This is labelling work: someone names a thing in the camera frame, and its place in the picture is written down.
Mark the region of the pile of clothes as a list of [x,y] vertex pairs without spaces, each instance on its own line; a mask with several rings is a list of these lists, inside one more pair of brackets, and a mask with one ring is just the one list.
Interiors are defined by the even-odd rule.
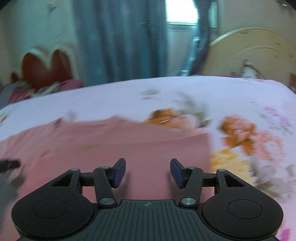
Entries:
[[18,81],[16,83],[8,84],[2,88],[1,109],[9,104],[20,102],[22,100],[41,97],[56,92],[78,89],[84,86],[85,85],[82,81],[71,79],[63,82],[54,82],[49,86],[45,86],[37,90],[27,82]]

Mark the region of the teal blue curtain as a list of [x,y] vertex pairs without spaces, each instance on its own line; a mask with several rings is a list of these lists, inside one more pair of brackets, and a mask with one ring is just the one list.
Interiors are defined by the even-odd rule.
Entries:
[[88,86],[167,74],[165,1],[73,1]]

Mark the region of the cream round headboard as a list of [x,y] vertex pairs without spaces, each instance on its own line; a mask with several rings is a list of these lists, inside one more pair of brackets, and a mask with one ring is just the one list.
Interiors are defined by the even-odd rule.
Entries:
[[262,77],[288,85],[295,74],[295,46],[273,30],[249,27],[233,30],[209,45],[203,75],[240,73],[248,60]]

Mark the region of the red heart-shaped headboard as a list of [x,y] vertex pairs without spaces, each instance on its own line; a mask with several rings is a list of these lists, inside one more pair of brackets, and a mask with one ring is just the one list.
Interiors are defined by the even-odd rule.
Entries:
[[54,82],[80,78],[77,49],[71,42],[52,48],[36,46],[20,58],[18,66],[10,74],[10,83],[24,81],[39,90]]

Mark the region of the patterned pillow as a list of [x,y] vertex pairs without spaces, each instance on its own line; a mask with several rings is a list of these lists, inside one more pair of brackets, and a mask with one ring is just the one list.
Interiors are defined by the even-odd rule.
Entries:
[[261,72],[247,59],[244,59],[243,61],[241,77],[251,79],[265,79]]

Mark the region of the floral white bed sheet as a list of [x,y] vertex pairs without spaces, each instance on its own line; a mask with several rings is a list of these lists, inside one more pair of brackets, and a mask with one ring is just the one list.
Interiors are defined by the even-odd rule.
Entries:
[[[210,171],[203,171],[226,169],[274,199],[283,210],[274,240],[295,240],[295,94],[281,83],[215,76],[130,80],[11,104],[1,117],[1,141],[59,119],[117,117],[205,133]],[[64,240],[228,240],[208,230],[195,210],[178,207],[184,192],[178,189],[173,199],[115,196],[117,207],[100,210],[86,229]]]

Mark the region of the pink knit sweater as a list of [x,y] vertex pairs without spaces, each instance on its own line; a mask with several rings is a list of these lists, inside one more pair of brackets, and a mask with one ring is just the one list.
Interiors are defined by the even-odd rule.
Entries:
[[208,135],[186,134],[122,118],[91,122],[56,120],[1,141],[1,157],[18,159],[19,169],[1,175],[1,240],[16,240],[11,209],[31,193],[72,168],[92,172],[126,160],[115,196],[121,199],[173,199],[180,190],[170,160],[210,171]]

